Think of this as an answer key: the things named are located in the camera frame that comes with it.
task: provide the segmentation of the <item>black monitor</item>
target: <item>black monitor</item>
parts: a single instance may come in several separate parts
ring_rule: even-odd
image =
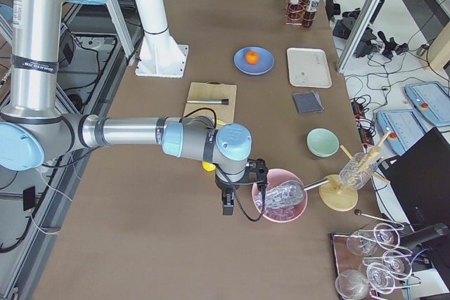
[[[437,128],[383,171],[414,230],[436,223],[450,227],[450,145]],[[450,288],[450,236],[423,246]]]

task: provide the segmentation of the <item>tabletop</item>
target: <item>tabletop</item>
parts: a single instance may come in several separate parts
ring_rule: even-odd
[[[252,134],[251,158],[304,183],[338,173],[343,153],[319,158],[306,144],[310,130],[327,128],[351,152],[361,151],[325,9],[320,5],[312,27],[291,27],[284,1],[165,0],[171,35],[190,48],[184,77],[136,77],[130,67],[110,116],[180,116],[191,82],[236,84],[235,122]],[[245,46],[271,51],[274,68],[258,77],[237,70],[233,55]],[[311,89],[289,84],[290,47],[326,52],[333,85],[314,89],[320,114],[297,113],[292,95]],[[238,194],[256,216],[250,189]],[[308,194],[298,220],[251,223],[237,207],[221,215],[214,174],[199,162],[155,145],[97,150],[33,299],[336,299],[329,233],[350,233],[366,219],[329,209],[317,190]],[[378,213],[369,185],[356,207]]]

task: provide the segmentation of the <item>white cable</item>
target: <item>white cable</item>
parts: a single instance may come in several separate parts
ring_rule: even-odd
[[[66,197],[69,201],[73,202],[73,199],[70,198],[69,196],[67,196],[63,191],[59,191],[58,189],[55,189],[54,187],[50,186],[46,181],[44,176],[42,176],[42,172],[40,172],[39,170],[37,170],[37,172],[39,172],[39,175],[42,178],[42,181],[45,183],[45,185],[47,185],[47,187],[49,187],[49,189],[56,191],[57,193],[60,193],[61,195],[63,195],[64,197]]]
[[[30,218],[31,218],[31,222],[34,224],[34,226],[36,226],[36,228],[37,228],[40,232],[42,232],[43,234],[45,234],[45,235],[57,235],[57,234],[59,234],[60,231],[56,231],[56,232],[46,232],[46,231],[42,230],[42,229],[39,227],[39,225],[36,224],[36,222],[34,221],[33,216],[32,216],[31,214],[30,214]]]
[[[81,180],[82,178],[81,178],[80,176],[78,176],[77,168],[76,168],[76,166],[75,166],[75,162],[73,161],[73,155],[72,155],[71,152],[69,152],[69,155],[70,155],[70,159],[72,160],[73,172],[75,173],[75,176],[76,176],[79,180]]]

